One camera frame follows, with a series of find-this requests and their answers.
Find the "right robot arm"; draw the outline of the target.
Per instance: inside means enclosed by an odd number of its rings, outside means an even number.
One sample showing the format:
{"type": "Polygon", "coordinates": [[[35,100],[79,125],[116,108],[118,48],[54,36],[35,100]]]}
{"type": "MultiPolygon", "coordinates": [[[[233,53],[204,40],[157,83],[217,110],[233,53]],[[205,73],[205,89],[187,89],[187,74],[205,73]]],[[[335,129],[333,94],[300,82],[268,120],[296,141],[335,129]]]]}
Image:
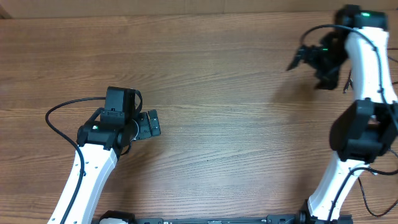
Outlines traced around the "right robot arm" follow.
{"type": "Polygon", "coordinates": [[[296,215],[269,215],[268,223],[351,223],[341,207],[363,172],[390,151],[397,137],[397,95],[389,71],[387,15],[345,5],[335,14],[319,45],[302,44],[290,69],[306,63],[315,70],[319,90],[334,90],[340,68],[351,62],[346,86],[351,106],[333,123],[330,163],[314,193],[296,215]]]}

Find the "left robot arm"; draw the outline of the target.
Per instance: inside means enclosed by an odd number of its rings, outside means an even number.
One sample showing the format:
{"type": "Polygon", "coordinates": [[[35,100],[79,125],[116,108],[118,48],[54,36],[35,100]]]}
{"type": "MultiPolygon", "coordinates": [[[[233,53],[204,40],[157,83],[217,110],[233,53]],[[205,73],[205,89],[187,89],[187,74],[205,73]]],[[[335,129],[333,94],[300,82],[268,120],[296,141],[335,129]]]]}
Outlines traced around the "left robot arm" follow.
{"type": "Polygon", "coordinates": [[[139,90],[110,86],[104,107],[79,127],[72,140],[47,125],[75,148],[73,166],[49,223],[92,223],[103,187],[134,141],[160,136],[156,110],[142,111],[139,90]]]}

